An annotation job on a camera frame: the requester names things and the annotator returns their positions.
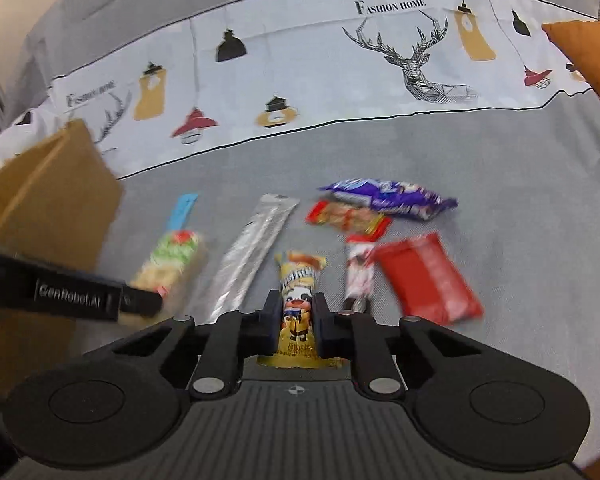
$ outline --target deer head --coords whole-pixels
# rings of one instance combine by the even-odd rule
[[[448,29],[449,25],[448,19],[445,18],[445,28],[440,28],[440,23],[436,18],[432,18],[426,12],[422,13],[433,22],[433,32],[431,33],[431,37],[427,39],[420,28],[416,27],[418,34],[420,35],[420,41],[413,47],[413,55],[411,57],[403,57],[398,54],[393,47],[384,44],[379,32],[376,44],[374,44],[372,40],[365,38],[364,34],[362,33],[362,28],[365,26],[367,18],[365,18],[360,26],[356,29],[357,38],[354,38],[352,35],[350,35],[346,28],[343,27],[342,30],[344,30],[344,33],[347,35],[347,37],[355,44],[358,44],[367,50],[373,50],[375,52],[381,52],[384,54],[384,58],[389,63],[402,68],[405,78],[408,80],[418,81],[422,78],[420,68],[429,60],[429,54],[425,51],[436,43],[439,43],[445,37],[446,30]]]
[[[113,92],[110,92],[109,95],[113,97],[116,101],[116,111],[113,113],[108,110],[104,111],[104,115],[106,117],[106,121],[102,129],[100,130],[100,139],[96,140],[95,143],[102,142],[110,133],[111,129],[120,122],[120,119],[125,114],[126,110],[129,108],[129,104],[131,102],[131,92],[126,95],[125,103],[123,104],[122,99],[120,99]]]

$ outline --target metal screw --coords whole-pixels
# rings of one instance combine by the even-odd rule
[[[193,383],[193,389],[201,394],[216,394],[224,388],[224,381],[217,377],[202,377]]]
[[[400,389],[400,383],[391,377],[378,377],[369,383],[369,389],[376,394],[393,394]]]

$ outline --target deer illustration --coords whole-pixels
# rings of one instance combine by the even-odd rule
[[[379,32],[377,44],[365,38],[364,34],[362,34],[362,28],[365,26],[367,18],[356,29],[357,39],[349,34],[346,28],[342,27],[342,30],[344,30],[347,37],[355,44],[367,50],[381,52],[389,63],[399,66],[402,69],[404,85],[416,99],[440,104],[473,101],[478,97],[478,94],[470,86],[433,83],[422,73],[422,66],[429,60],[429,53],[425,51],[442,41],[449,25],[448,20],[445,18],[445,28],[440,28],[440,23],[437,19],[432,18],[426,12],[422,13],[433,22],[434,30],[431,33],[431,38],[427,39],[420,28],[416,27],[420,35],[420,41],[413,47],[413,55],[411,57],[403,57],[393,47],[384,44]]]
[[[126,113],[126,110],[129,108],[129,104],[131,103],[131,92],[126,95],[126,101],[124,103],[122,102],[122,99],[120,99],[113,92],[110,92],[109,95],[116,101],[116,111],[113,113],[109,112],[108,110],[104,111],[106,122],[100,130],[100,139],[96,140],[94,142],[95,144],[102,142],[111,133],[111,129],[118,124],[118,122],[120,122],[120,119]]]

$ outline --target cartoon panda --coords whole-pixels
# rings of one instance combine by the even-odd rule
[[[295,286],[284,295],[284,317],[291,332],[291,341],[306,341],[311,325],[311,289]]]

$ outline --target orange cushion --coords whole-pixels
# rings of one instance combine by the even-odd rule
[[[545,23],[542,30],[600,96],[600,22]]]

